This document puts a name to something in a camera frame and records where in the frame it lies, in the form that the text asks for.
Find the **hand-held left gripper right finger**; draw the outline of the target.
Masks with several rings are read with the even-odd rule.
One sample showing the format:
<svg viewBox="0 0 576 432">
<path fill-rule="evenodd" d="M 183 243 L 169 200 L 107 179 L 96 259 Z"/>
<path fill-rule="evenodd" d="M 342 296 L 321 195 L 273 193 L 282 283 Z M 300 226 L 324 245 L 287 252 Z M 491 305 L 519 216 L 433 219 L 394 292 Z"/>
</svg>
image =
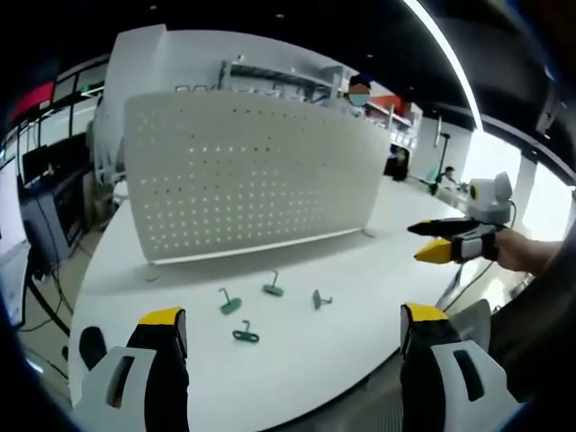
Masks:
<svg viewBox="0 0 576 432">
<path fill-rule="evenodd" d="M 496 431 L 509 417 L 504 369 L 438 308 L 400 307 L 404 431 Z"/>
</svg>

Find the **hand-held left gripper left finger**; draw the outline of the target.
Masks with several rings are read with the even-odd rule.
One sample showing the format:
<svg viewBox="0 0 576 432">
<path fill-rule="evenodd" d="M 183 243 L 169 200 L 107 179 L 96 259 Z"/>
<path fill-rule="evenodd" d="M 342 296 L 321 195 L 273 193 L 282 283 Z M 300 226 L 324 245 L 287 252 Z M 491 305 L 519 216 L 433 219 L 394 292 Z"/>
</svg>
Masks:
<svg viewBox="0 0 576 432">
<path fill-rule="evenodd" d="M 143 316 L 124 346 L 108 348 L 85 328 L 79 353 L 87 368 L 74 421 L 82 431 L 187 431 L 189 375 L 181 307 Z"/>
</svg>

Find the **person's right hand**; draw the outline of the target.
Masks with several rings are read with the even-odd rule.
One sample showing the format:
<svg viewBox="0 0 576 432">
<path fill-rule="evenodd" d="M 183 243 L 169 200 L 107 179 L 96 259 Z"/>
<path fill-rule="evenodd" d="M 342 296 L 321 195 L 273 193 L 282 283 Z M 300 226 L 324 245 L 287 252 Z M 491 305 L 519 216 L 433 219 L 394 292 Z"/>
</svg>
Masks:
<svg viewBox="0 0 576 432">
<path fill-rule="evenodd" d="M 496 233 L 498 264 L 510 271 L 527 272 L 530 261 L 530 240 L 512 229 Z"/>
</svg>

